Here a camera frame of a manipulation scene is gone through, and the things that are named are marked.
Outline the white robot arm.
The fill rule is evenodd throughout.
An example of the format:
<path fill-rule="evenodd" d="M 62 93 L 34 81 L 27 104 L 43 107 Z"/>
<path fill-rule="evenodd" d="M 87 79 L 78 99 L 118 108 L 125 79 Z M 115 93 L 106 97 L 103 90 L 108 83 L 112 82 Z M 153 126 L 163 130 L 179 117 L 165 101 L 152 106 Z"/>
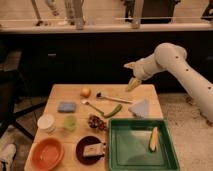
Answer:
<path fill-rule="evenodd" d="M 134 75 L 128 90 L 133 90 L 154 74 L 168 71 L 195 100 L 206 120 L 213 123 L 213 83 L 194 70 L 186 58 L 187 51 L 183 47 L 172 43 L 159 44 L 148 57 L 124 65 L 132 69 Z"/>

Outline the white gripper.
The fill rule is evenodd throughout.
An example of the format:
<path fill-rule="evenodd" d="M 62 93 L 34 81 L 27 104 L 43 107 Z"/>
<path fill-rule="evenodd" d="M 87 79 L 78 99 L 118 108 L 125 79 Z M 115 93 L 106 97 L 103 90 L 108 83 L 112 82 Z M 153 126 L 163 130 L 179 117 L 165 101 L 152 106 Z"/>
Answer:
<path fill-rule="evenodd" d="M 124 67 L 127 69 L 131 69 L 134 75 L 134 77 L 129 80 L 129 83 L 126 87 L 127 92 L 130 92 L 138 87 L 141 84 L 141 80 L 147 79 L 147 74 L 145 73 L 141 62 L 129 62 L 126 63 Z"/>

